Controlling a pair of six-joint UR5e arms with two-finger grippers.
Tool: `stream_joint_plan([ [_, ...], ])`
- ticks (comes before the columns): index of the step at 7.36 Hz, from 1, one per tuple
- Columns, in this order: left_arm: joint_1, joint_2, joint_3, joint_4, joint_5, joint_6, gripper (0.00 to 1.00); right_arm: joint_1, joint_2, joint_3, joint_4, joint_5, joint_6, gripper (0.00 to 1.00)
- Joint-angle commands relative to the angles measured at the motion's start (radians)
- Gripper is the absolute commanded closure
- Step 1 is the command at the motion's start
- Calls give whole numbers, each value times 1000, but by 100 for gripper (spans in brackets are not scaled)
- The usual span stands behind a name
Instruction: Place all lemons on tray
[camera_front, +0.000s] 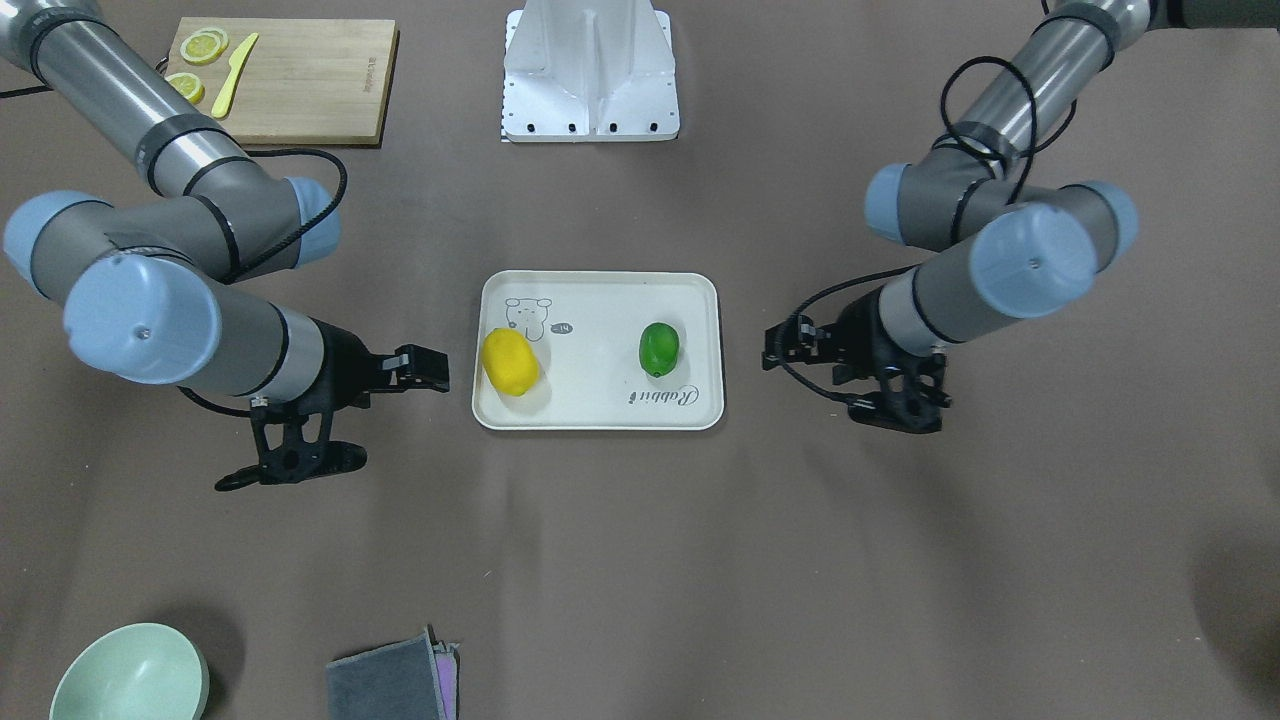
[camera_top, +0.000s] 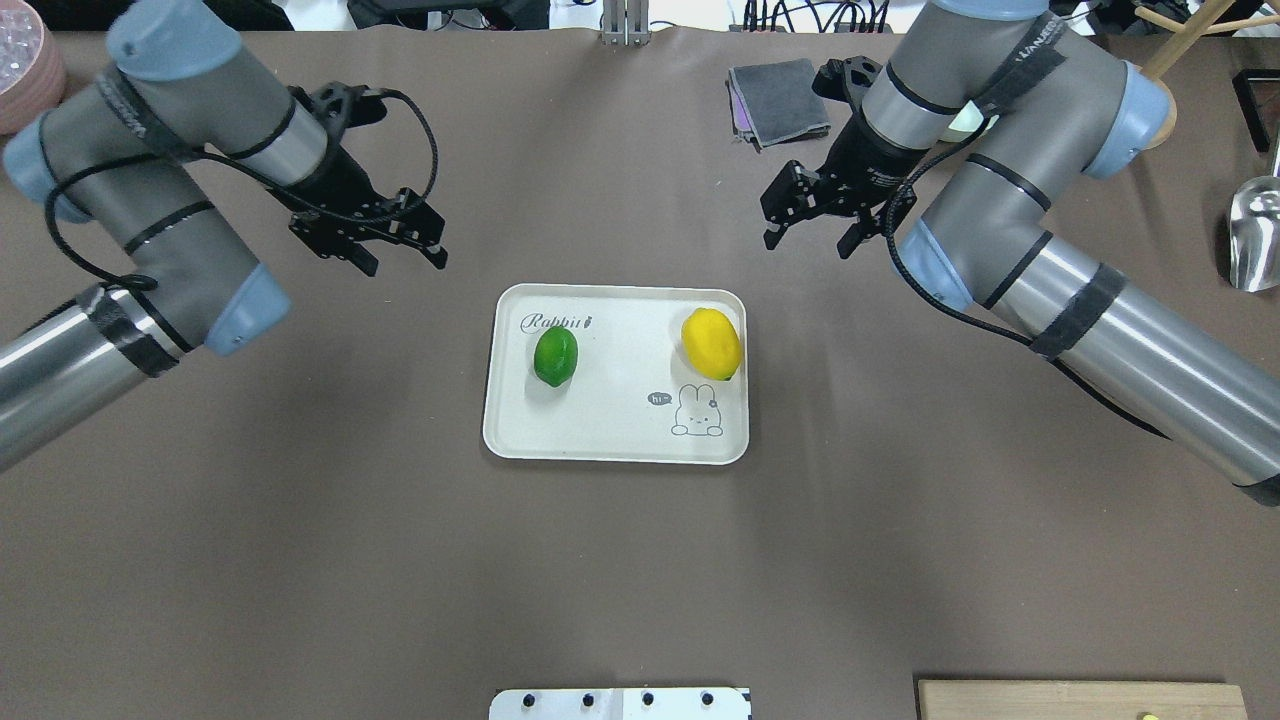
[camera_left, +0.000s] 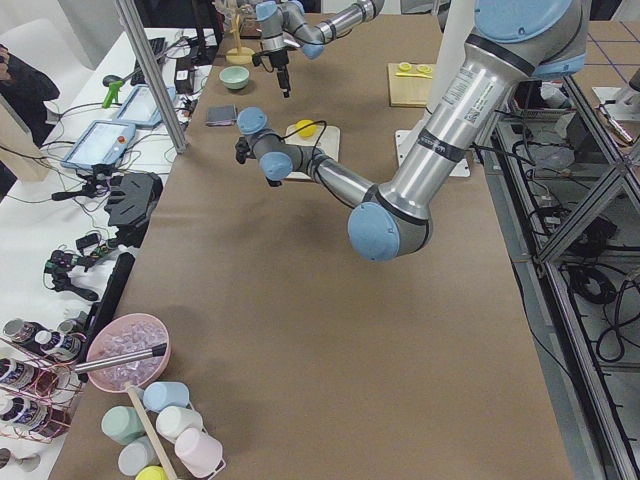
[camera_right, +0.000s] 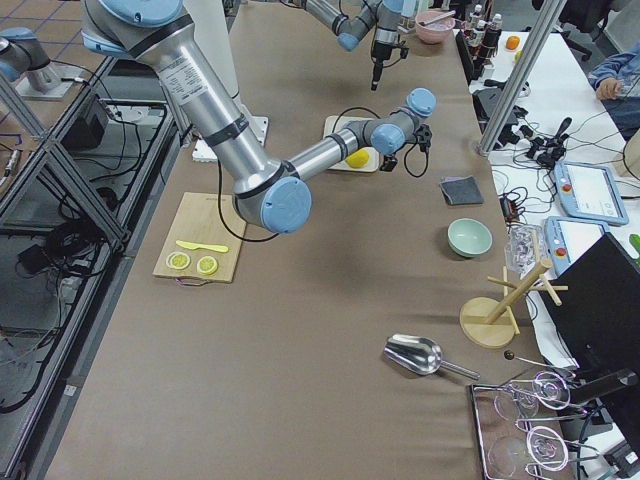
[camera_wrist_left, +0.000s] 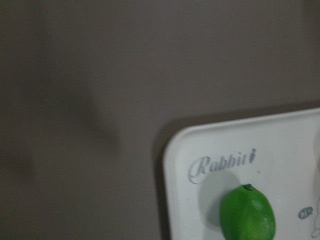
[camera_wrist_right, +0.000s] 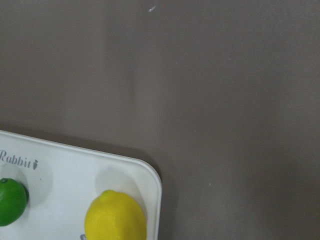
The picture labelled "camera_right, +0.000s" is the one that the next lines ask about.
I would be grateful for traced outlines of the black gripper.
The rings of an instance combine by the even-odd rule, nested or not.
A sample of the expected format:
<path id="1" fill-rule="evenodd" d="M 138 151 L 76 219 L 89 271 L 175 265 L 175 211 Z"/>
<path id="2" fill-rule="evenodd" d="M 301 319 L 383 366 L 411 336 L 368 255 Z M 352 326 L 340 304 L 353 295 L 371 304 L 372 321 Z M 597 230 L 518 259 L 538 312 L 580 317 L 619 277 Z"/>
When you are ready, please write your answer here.
<path id="1" fill-rule="evenodd" d="M 371 91 L 376 91 L 381 80 L 385 61 L 391 57 L 391 45 L 383 42 L 373 43 L 373 72 L 371 79 Z"/>
<path id="2" fill-rule="evenodd" d="M 382 160 L 382 171 L 392 172 L 398 164 L 397 157 L 394 154 L 384 155 Z"/>

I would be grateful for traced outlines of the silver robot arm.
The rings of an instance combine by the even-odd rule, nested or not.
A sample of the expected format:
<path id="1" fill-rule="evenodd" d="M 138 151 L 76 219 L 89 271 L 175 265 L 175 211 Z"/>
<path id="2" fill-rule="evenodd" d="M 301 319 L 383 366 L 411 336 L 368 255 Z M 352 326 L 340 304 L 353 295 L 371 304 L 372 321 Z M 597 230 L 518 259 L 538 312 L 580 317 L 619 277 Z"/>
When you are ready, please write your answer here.
<path id="1" fill-rule="evenodd" d="M 371 90 L 376 91 L 383 70 L 390 67 L 386 62 L 395 50 L 399 60 L 407 58 L 409 47 L 400 39 L 403 1 L 362 1 L 361 10 L 349 17 L 329 1 L 281 1 L 281 4 L 302 9 L 328 27 L 336 36 L 338 44 L 346 51 L 353 51 L 373 31 L 370 59 L 373 63 Z"/>
<path id="2" fill-rule="evenodd" d="M 197 31 L 208 27 L 227 31 L 223 12 L 210 15 L 181 1 L 85 1 L 82 7 L 85 47 L 153 69 L 232 176 L 238 215 L 273 233 L 291 233 L 308 219 L 312 197 L 306 179 L 363 147 L 394 155 L 416 139 L 436 106 L 429 90 L 417 88 L 388 117 L 351 121 L 281 161 L 263 149 L 249 115 L 228 93 L 196 41 Z"/>

